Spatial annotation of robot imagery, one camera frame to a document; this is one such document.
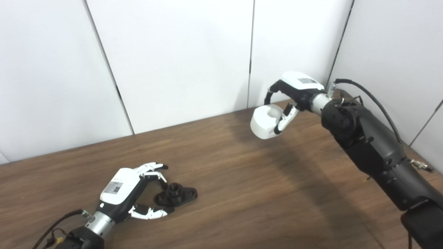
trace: cable connector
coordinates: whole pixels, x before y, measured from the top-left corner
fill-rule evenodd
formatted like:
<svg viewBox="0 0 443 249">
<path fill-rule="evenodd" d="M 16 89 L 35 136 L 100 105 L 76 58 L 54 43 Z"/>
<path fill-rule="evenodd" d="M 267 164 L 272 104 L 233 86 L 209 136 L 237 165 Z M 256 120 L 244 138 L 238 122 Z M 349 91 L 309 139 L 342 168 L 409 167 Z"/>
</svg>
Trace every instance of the cable connector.
<svg viewBox="0 0 443 249">
<path fill-rule="evenodd" d="M 55 244 L 57 245 L 57 244 L 60 244 L 60 243 L 62 243 L 63 242 L 63 237 L 60 237 L 60 238 L 57 238 L 56 240 L 55 240 Z"/>
<path fill-rule="evenodd" d="M 423 162 L 416 161 L 416 160 L 414 160 L 414 159 L 410 159 L 409 162 L 410 162 L 413 166 L 415 166 L 417 169 L 426 170 L 426 171 L 429 172 L 429 173 L 434 172 L 434 168 L 432 168 L 431 166 L 429 166 L 429 165 L 427 165 L 427 164 L 425 164 L 425 163 L 423 163 Z"/>
<path fill-rule="evenodd" d="M 90 214 L 88 211 L 83 210 L 83 211 L 82 211 L 82 216 L 85 217 L 85 218 L 87 219 L 87 218 L 89 218 L 89 216 L 91 216 L 91 214 Z"/>
<path fill-rule="evenodd" d="M 46 245 L 43 248 L 44 249 L 50 248 L 51 246 L 53 246 L 55 244 L 56 241 L 57 241 L 56 238 L 50 237 L 49 239 L 46 240 Z"/>
<path fill-rule="evenodd" d="M 327 86 L 326 86 L 326 94 L 328 97 L 332 98 L 332 95 L 334 94 L 334 90 L 335 90 L 335 82 L 330 82 Z"/>
<path fill-rule="evenodd" d="M 368 176 L 368 177 L 366 177 L 365 179 L 363 179 L 363 182 L 364 183 L 367 183 L 369 180 L 371 180 L 372 179 L 372 176 Z"/>
</svg>

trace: black 3d-printed part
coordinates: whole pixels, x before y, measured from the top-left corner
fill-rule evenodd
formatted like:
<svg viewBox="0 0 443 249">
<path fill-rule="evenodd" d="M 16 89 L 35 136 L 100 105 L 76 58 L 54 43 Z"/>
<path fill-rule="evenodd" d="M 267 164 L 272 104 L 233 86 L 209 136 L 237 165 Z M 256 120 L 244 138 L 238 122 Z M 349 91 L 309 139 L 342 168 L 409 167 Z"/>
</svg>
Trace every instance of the black 3d-printed part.
<svg viewBox="0 0 443 249">
<path fill-rule="evenodd" d="M 154 201 L 158 206 L 181 206 L 196 198 L 197 190 L 195 188 L 171 183 L 164 192 L 155 196 Z"/>
</svg>

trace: black cable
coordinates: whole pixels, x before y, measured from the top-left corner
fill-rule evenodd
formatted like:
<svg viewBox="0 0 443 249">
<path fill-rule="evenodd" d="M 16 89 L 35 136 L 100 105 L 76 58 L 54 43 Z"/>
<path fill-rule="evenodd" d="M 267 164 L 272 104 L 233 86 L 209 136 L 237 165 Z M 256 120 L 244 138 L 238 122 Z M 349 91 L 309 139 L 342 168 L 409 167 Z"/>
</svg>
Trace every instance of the black cable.
<svg viewBox="0 0 443 249">
<path fill-rule="evenodd" d="M 408 249 L 412 249 L 412 236 L 408 233 Z"/>
<path fill-rule="evenodd" d="M 363 105 L 363 100 L 361 99 L 361 96 L 358 95 L 357 97 L 353 97 L 349 102 L 348 102 L 348 106 L 351 105 L 356 99 L 359 99 L 358 101 L 360 102 L 361 105 Z"/>
<path fill-rule="evenodd" d="M 51 231 L 51 236 L 52 236 L 52 237 L 55 238 L 55 234 L 54 234 L 54 232 L 57 231 L 57 230 L 60 231 L 63 235 L 68 236 L 68 233 L 65 232 L 65 230 L 63 230 L 63 229 L 61 229 L 61 228 L 55 228 L 55 229 L 53 229 L 53 230 Z"/>
<path fill-rule="evenodd" d="M 364 88 L 362 85 L 353 82 L 352 80 L 349 79 L 336 79 L 334 81 L 335 84 L 339 84 L 339 83 L 347 83 L 347 84 L 351 84 L 354 85 L 358 88 L 360 88 L 360 90 L 362 90 L 363 92 L 365 92 L 365 94 L 367 94 L 369 96 L 369 98 L 372 99 L 372 101 L 374 101 L 374 103 L 378 106 L 378 108 L 380 108 L 381 112 L 385 115 L 386 119 L 388 120 L 389 124 L 392 127 L 392 130 L 394 131 L 395 137 L 397 137 L 397 141 L 398 143 L 401 144 L 401 146 L 403 146 L 403 143 L 401 142 L 401 138 L 400 138 L 400 134 L 398 133 L 397 128 L 394 125 L 394 122 L 392 121 L 391 117 L 389 116 L 388 112 L 385 110 L 385 108 L 381 105 L 381 103 L 375 98 L 374 95 L 372 95 L 372 93 L 370 93 L 368 90 L 366 90 L 366 88 Z"/>
<path fill-rule="evenodd" d="M 32 247 L 32 249 L 37 249 L 37 247 L 40 245 L 40 243 L 42 243 L 42 241 L 46 238 L 46 236 L 62 221 L 64 221 L 65 219 L 77 215 L 77 214 L 82 214 L 83 213 L 83 209 L 77 209 L 75 211 L 69 212 L 67 214 L 65 214 L 63 217 L 61 217 L 60 219 L 58 219 L 58 221 L 56 221 L 54 224 L 52 224 L 52 226 L 41 236 L 41 238 L 37 241 L 37 243 L 34 245 L 34 247 Z"/>
</svg>

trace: white cylindrical object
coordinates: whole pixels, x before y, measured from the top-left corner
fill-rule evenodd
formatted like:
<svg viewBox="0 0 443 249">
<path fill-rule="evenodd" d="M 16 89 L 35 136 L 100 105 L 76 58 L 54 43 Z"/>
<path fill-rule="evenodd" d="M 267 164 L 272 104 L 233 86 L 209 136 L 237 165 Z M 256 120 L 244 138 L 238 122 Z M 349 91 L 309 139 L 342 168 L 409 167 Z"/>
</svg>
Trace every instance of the white cylindrical object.
<svg viewBox="0 0 443 249">
<path fill-rule="evenodd" d="M 274 128 L 283 115 L 283 109 L 277 105 L 263 105 L 254 110 L 251 119 L 252 132 L 261 139 L 278 136 Z"/>
</svg>

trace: yellow connector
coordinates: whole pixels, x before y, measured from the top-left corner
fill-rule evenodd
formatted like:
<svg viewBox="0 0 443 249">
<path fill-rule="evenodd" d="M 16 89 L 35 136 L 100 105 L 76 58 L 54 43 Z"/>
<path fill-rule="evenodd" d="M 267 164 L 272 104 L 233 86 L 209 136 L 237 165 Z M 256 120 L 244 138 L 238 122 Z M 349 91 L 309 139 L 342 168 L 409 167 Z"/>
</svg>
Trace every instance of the yellow connector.
<svg viewBox="0 0 443 249">
<path fill-rule="evenodd" d="M 62 237 L 57 238 L 57 239 L 55 240 L 55 244 L 60 244 L 60 243 L 62 243 L 62 242 L 63 242 L 63 238 L 62 238 Z"/>
<path fill-rule="evenodd" d="M 368 182 L 368 181 L 371 180 L 371 179 L 372 179 L 372 177 L 369 176 L 368 178 L 364 179 L 362 182 L 366 183 L 366 182 Z"/>
</svg>

